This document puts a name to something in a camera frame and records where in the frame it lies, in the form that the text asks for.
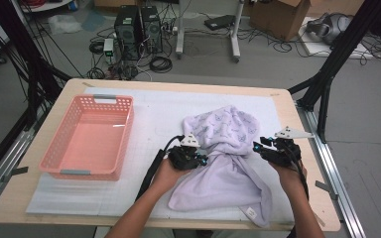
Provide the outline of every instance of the metal frame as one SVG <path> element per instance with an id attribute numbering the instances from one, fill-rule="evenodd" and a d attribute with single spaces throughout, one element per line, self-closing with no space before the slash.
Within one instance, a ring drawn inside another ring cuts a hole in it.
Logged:
<path id="1" fill-rule="evenodd" d="M 178 36 L 176 39 L 176 56 L 180 60 L 182 54 L 184 53 L 184 41 L 185 41 L 185 27 L 184 27 L 184 13 L 188 8 L 191 0 L 188 0 L 188 5 L 184 3 L 185 0 L 179 0 L 179 17 L 178 17 Z M 233 51 L 233 59 L 235 62 L 240 61 L 240 49 L 237 38 L 237 33 L 239 31 L 240 19 L 242 16 L 244 7 L 244 0 L 238 0 L 237 12 L 235 14 L 234 27 L 230 31 L 230 42 Z"/>
<path id="2" fill-rule="evenodd" d="M 348 229 L 352 238 L 365 238 L 363 227 L 360 224 L 360 220 L 354 210 L 351 200 L 345 189 L 341 176 L 339 175 L 338 168 L 336 167 L 333 156 L 330 152 L 329 146 L 323 143 L 316 130 L 318 127 L 318 119 L 312 111 L 305 111 L 303 108 L 298 108 L 299 114 L 305 116 L 309 129 L 315 135 L 315 145 L 317 146 L 317 152 L 320 157 L 320 163 L 323 170 L 326 173 L 326 179 L 330 189 L 337 195 L 337 203 L 341 215 L 343 216 L 344 223 Z"/>
<path id="3" fill-rule="evenodd" d="M 14 135 L 13 138 L 16 138 L 12 145 L 7 150 L 5 156 L 0 160 L 0 188 L 6 184 L 11 178 L 14 169 L 18 166 L 20 161 L 23 159 L 24 154 L 27 152 L 30 144 L 32 143 L 36 132 L 39 130 L 42 120 L 36 121 L 33 126 L 26 126 L 27 122 L 21 116 L 19 121 L 23 121 L 24 130 L 22 130 L 18 136 Z M 37 112 L 37 118 L 45 118 L 46 113 L 43 109 L 39 109 Z"/>
<path id="4" fill-rule="evenodd" d="M 320 99 L 317 132 L 323 143 L 326 143 L 324 130 L 332 81 L 380 15 L 381 0 L 364 1 L 346 31 L 340 35 L 339 40 L 335 43 L 335 48 L 318 73 L 289 89 L 291 94 L 305 88 L 308 89 L 305 95 L 298 100 L 298 105 L 308 111 L 313 111 L 315 104 Z"/>

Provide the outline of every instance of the gray floor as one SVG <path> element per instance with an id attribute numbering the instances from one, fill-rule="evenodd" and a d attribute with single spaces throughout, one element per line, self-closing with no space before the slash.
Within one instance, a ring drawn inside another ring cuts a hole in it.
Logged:
<path id="1" fill-rule="evenodd" d="M 58 13 L 66 13 L 66 10 L 58 9 L 48 14 Z M 55 36 L 58 45 L 84 74 L 90 68 L 88 40 L 96 32 L 112 26 L 113 20 L 101 20 L 98 14 L 86 9 L 70 14 L 80 23 L 89 24 L 90 19 L 99 19 L 93 26 L 87 25 L 88 31 Z M 187 20 L 187 24 L 203 29 L 203 20 L 201 16 Z M 243 27 L 246 22 L 247 19 L 243 19 Z M 49 38 L 45 40 L 56 67 L 78 75 Z M 250 43 L 240 41 L 240 50 L 241 61 L 235 63 L 230 57 L 227 38 L 187 35 L 186 54 L 181 60 L 172 54 L 174 67 L 169 73 L 149 72 L 151 78 L 141 73 L 136 80 L 289 88 L 313 76 L 325 61 L 324 58 L 301 58 L 295 49 L 278 53 L 262 37 Z M 0 141 L 26 106 L 13 66 L 0 64 Z M 366 236 L 381 237 L 381 60 L 361 65 L 359 60 L 350 59 L 341 69 L 332 85 L 326 137 Z M 93 231 L 93 227 L 0 224 L 0 237 L 92 237 Z M 188 231 L 181 235 L 187 236 L 194 237 L 194 234 Z M 285 233 L 264 236 L 285 237 Z M 348 237 L 344 229 L 326 236 Z"/>

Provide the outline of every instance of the white cloth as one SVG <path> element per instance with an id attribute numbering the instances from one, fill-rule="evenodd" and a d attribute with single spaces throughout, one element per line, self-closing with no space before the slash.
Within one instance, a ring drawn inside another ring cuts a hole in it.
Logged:
<path id="1" fill-rule="evenodd" d="M 269 225 L 270 188 L 244 157 L 259 130 L 250 114 L 227 106 L 184 120 L 185 134 L 193 133 L 208 152 L 208 165 L 193 170 L 174 190 L 169 208 L 179 211 L 239 206 L 256 225 Z"/>

